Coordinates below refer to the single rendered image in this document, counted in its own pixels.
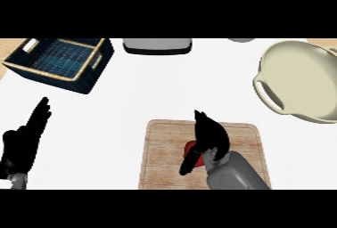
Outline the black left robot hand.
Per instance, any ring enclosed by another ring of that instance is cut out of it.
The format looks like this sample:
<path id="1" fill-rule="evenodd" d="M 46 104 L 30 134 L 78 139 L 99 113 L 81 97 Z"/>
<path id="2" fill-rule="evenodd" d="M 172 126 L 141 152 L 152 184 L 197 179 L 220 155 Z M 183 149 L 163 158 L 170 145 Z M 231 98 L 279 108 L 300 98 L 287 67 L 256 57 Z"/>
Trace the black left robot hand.
<path id="1" fill-rule="evenodd" d="M 31 170 L 40 139 L 52 116 L 49 99 L 42 98 L 25 126 L 3 133 L 3 157 L 0 159 L 0 179 L 15 174 L 27 174 Z"/>

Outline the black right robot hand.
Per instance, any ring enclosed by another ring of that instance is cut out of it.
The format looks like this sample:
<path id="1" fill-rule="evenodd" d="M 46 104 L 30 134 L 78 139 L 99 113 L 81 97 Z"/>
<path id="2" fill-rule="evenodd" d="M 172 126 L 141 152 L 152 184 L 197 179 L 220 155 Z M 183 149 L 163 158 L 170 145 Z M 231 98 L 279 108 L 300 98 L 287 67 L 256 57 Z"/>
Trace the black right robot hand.
<path id="1" fill-rule="evenodd" d="M 197 144 L 191 148 L 183 159 L 179 174 L 186 175 L 192 172 L 201 152 L 213 148 L 217 149 L 213 161 L 217 162 L 229 151 L 229 136 L 223 126 L 207 116 L 204 112 L 195 111 L 195 140 Z"/>

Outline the red tomato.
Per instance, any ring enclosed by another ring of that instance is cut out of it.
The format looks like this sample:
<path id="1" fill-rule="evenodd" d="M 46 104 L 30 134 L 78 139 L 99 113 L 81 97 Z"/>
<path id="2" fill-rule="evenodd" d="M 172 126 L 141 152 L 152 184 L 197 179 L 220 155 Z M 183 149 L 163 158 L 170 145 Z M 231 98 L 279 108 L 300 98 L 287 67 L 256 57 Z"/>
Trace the red tomato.
<path id="1" fill-rule="evenodd" d="M 197 144 L 197 141 L 189 141 L 186 143 L 186 146 L 185 146 L 185 155 L 183 155 L 183 158 L 186 157 L 188 153 L 189 153 L 189 150 L 191 148 L 195 146 Z M 195 164 L 195 167 L 203 167 L 204 166 L 204 161 L 203 161 L 203 152 L 200 154 L 200 157 L 198 157 L 198 162 Z"/>

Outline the pale wooden cutting board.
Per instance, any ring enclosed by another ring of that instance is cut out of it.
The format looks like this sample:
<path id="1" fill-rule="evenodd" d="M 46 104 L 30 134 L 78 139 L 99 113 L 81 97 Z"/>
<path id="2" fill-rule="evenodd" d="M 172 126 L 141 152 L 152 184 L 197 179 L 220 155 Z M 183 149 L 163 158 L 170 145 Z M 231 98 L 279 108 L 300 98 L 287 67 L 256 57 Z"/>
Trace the pale wooden cutting board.
<path id="1" fill-rule="evenodd" d="M 247 123 L 225 123 L 231 150 L 247 159 L 265 183 L 271 185 L 259 129 Z M 186 143 L 195 139 L 195 122 L 154 119 L 146 128 L 139 174 L 141 190 L 209 190 L 207 172 L 197 167 L 189 175 L 179 174 Z"/>

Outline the dark blue wicker basket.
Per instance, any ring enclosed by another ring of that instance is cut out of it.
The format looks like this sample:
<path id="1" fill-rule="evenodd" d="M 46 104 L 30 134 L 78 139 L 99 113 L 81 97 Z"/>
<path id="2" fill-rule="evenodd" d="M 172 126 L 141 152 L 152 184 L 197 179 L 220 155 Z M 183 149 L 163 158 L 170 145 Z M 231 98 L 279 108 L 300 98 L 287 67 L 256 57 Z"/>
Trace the dark blue wicker basket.
<path id="1" fill-rule="evenodd" d="M 89 94 L 114 47 L 108 38 L 36 38 L 28 50 L 24 38 L 2 64 L 24 78 L 80 94 Z"/>

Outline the grey and black appliance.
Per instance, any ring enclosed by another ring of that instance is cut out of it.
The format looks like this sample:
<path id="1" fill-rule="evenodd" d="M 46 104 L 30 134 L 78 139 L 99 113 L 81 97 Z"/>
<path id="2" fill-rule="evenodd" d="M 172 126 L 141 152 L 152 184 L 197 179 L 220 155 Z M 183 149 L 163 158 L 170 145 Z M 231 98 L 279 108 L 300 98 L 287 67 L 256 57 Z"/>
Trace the grey and black appliance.
<path id="1" fill-rule="evenodd" d="M 129 53 L 145 55 L 175 55 L 189 53 L 191 38 L 124 38 L 123 46 Z"/>

